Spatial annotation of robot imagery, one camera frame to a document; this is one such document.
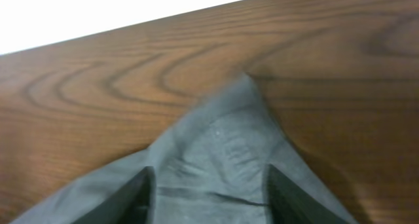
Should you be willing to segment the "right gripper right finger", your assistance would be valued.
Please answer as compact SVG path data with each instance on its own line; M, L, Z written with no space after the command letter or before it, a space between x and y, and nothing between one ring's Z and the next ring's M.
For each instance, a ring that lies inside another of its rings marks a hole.
M266 193L273 224L345 224L273 165L267 169Z

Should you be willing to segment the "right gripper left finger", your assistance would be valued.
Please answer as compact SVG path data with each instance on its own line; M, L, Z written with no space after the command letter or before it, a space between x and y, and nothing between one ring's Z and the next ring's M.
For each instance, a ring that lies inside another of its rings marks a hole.
M73 224L151 224L155 212L155 190L155 171L146 166Z

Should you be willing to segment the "grey shorts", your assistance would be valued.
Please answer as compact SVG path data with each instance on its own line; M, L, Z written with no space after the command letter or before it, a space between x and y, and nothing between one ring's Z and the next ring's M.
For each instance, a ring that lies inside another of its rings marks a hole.
M77 178L17 222L73 223L151 166L152 223L273 223L266 193L270 165L345 223L355 222L297 153L247 75L187 113L147 149Z

